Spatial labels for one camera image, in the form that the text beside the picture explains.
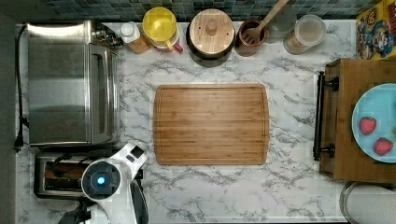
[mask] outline small bottle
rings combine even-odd
[[[124,23],[120,28],[123,42],[128,45],[135,54],[141,54],[150,49],[149,42],[142,36],[133,21]]]

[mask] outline blue light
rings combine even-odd
[[[99,177],[97,182],[98,182],[99,185],[104,184],[105,183],[105,179],[103,177]]]

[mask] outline utensil holder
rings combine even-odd
[[[249,28],[255,28],[260,25],[260,21],[245,21],[242,23],[241,27],[239,28],[238,34],[236,36],[236,42],[235,42],[235,51],[243,56],[243,57],[248,57],[253,54],[255,54],[259,48],[260,45],[264,42],[265,38],[267,37],[267,28],[264,27],[262,29],[262,33],[260,35],[260,42],[256,44],[249,44],[244,38],[242,38],[242,33],[246,31],[246,29]]]

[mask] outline marble countertop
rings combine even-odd
[[[233,50],[228,61],[215,68],[204,68],[191,59],[184,35],[180,36],[182,54],[151,49],[137,56],[127,46],[119,51],[121,142],[147,151],[142,183],[150,223],[346,221],[338,205],[344,183],[318,173],[312,146],[318,71],[340,57],[354,56],[356,28],[354,21],[325,22],[324,41],[303,55],[288,54],[279,40],[262,45],[248,58]],[[235,23],[236,30],[240,23]],[[179,27],[185,34],[187,24]],[[264,165],[162,166],[156,162],[155,91],[162,84],[187,83],[265,86],[271,128]],[[23,87],[26,96],[26,82]],[[18,223],[58,223],[78,203],[37,199],[35,153],[36,149],[25,147],[17,155],[16,219]]]

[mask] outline wooden spoon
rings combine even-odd
[[[271,11],[268,13],[268,15],[262,20],[260,25],[256,28],[248,28],[244,33],[242,33],[242,38],[248,43],[248,44],[254,44],[254,43],[259,43],[260,42],[260,35],[262,33],[262,29],[264,26],[268,24],[268,22],[271,21],[271,19],[276,16],[276,14],[282,9],[283,6],[285,6],[289,0],[279,0],[277,3],[274,5],[274,7],[271,9]]]

